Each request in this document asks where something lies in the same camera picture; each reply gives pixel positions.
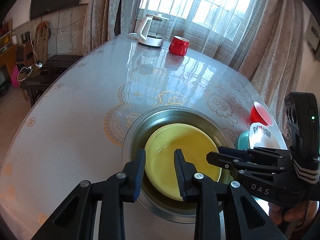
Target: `red plastic cup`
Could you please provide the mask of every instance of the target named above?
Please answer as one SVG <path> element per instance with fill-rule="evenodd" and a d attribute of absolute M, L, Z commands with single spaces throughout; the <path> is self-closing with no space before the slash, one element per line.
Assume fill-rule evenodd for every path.
<path fill-rule="evenodd" d="M 251 122 L 259 122 L 265 126 L 273 126 L 273 120 L 268 111 L 258 102 L 253 103 L 250 111 Z"/>

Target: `round table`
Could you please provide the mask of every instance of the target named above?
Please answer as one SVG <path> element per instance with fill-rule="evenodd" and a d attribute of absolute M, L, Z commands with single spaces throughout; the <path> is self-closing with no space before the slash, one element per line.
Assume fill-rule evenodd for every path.
<path fill-rule="evenodd" d="M 189 49 L 185 57 L 119 35 L 71 66 L 42 95 L 16 133 L 1 169 L 0 213 L 18 239 L 31 239 L 73 188 L 122 171 L 122 145 L 132 123 L 159 106 L 206 114 L 234 145 L 249 130 L 249 81 Z M 281 148 L 276 125 L 269 127 Z M 126 238 L 193 239 L 194 224 L 154 215 L 139 201 L 124 204 Z"/>

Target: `white electric kettle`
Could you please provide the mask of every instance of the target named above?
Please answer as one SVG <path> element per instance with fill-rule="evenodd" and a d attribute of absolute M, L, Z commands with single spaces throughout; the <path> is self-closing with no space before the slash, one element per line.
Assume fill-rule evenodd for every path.
<path fill-rule="evenodd" d="M 164 42 L 169 19 L 162 14 L 147 14 L 138 29 L 138 42 L 149 47 L 161 47 Z"/>

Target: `white bowl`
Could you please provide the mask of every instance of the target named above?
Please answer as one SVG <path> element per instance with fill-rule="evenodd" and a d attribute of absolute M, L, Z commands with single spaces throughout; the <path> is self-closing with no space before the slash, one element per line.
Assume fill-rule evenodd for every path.
<path fill-rule="evenodd" d="M 276 137 L 265 125 L 259 122 L 254 122 L 250 126 L 249 145 L 251 149 L 254 147 L 281 149 Z"/>

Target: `red cup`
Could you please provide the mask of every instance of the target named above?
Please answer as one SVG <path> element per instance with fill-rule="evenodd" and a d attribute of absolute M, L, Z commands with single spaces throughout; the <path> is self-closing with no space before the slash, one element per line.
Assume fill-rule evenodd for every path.
<path fill-rule="evenodd" d="M 188 47 L 189 41 L 187 39 L 174 36 L 170 43 L 169 51 L 174 55 L 183 57 L 187 54 Z"/>
<path fill-rule="evenodd" d="M 250 111 L 251 122 L 259 122 L 265 126 L 273 126 L 273 120 L 268 111 L 258 102 L 253 103 Z"/>

